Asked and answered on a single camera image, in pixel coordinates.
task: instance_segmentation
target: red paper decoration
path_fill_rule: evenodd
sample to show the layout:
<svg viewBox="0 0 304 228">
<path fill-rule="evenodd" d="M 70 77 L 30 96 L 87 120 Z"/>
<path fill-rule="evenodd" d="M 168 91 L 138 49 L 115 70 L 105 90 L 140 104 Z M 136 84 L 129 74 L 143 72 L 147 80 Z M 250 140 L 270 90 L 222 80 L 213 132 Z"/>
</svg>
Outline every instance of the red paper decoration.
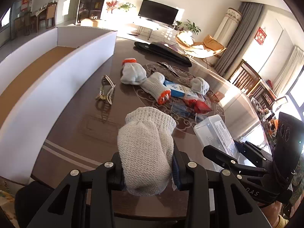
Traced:
<svg viewBox="0 0 304 228">
<path fill-rule="evenodd" d="M 260 45 L 262 45 L 264 43 L 266 36 L 267 36 L 266 33 L 260 27 L 254 38 Z"/>
</svg>

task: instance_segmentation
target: metal screw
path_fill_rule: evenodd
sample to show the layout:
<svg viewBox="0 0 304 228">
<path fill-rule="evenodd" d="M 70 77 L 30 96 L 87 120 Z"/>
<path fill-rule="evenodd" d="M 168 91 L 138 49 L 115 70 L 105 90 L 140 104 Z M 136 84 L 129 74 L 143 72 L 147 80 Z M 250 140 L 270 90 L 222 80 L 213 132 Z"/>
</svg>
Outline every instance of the metal screw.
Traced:
<svg viewBox="0 0 304 228">
<path fill-rule="evenodd" d="M 78 170 L 72 170 L 70 174 L 71 174 L 71 176 L 77 176 L 79 174 L 79 171 Z"/>
<path fill-rule="evenodd" d="M 223 170 L 223 171 L 222 171 L 222 174 L 223 174 L 224 176 L 230 176 L 230 171 L 229 171 L 229 170 Z"/>
<path fill-rule="evenodd" d="M 111 168 L 113 165 L 114 164 L 109 161 L 109 162 L 106 162 L 104 166 L 107 167 L 107 168 Z"/>
<path fill-rule="evenodd" d="M 189 162 L 188 166 L 191 168 L 195 168 L 197 166 L 197 164 L 195 162 Z"/>
</svg>

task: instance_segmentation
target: television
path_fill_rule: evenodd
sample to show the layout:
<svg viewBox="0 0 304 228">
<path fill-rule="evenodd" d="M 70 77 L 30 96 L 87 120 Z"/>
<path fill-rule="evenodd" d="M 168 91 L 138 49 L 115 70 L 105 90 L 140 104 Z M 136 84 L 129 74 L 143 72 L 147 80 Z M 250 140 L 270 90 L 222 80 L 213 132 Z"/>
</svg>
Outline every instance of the television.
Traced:
<svg viewBox="0 0 304 228">
<path fill-rule="evenodd" d="M 149 0 L 143 0 L 138 15 L 172 25 L 178 9 Z"/>
</svg>

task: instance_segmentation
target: gold hair claw clip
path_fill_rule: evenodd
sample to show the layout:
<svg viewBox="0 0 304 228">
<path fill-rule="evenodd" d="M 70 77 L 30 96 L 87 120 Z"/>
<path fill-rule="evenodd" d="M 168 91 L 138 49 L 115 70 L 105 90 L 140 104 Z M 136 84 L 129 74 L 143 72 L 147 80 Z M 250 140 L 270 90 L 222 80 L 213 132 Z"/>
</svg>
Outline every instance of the gold hair claw clip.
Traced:
<svg viewBox="0 0 304 228">
<path fill-rule="evenodd" d="M 111 86 L 110 90 L 105 93 L 105 86 Z M 96 99 L 98 100 L 106 100 L 110 105 L 112 105 L 112 98 L 113 98 L 113 93 L 114 93 L 114 88 L 115 88 L 115 84 L 111 81 L 110 77 L 107 75 L 104 75 L 101 78 L 101 86 L 99 89 L 99 94 L 97 95 Z"/>
</svg>

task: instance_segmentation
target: white knitted glove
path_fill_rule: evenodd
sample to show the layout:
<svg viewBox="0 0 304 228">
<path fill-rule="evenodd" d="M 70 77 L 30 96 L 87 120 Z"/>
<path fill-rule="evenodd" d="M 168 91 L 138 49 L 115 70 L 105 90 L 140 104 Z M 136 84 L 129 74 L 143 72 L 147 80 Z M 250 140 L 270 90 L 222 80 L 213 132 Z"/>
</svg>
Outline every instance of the white knitted glove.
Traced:
<svg viewBox="0 0 304 228">
<path fill-rule="evenodd" d="M 196 77 L 190 81 L 192 91 L 205 95 L 209 90 L 209 84 L 201 77 Z"/>
<path fill-rule="evenodd" d="M 161 193 L 171 179 L 174 119 L 153 107 L 126 116 L 117 144 L 128 192 L 135 196 Z"/>
<path fill-rule="evenodd" d="M 136 62 L 135 58 L 126 58 L 123 61 L 123 76 L 120 81 L 124 84 L 140 85 L 147 79 L 145 69 Z"/>
<path fill-rule="evenodd" d="M 150 93 L 159 105 L 162 105 L 171 97 L 171 90 L 164 85 L 164 82 L 165 76 L 155 72 L 140 86 L 146 93 Z"/>
</svg>

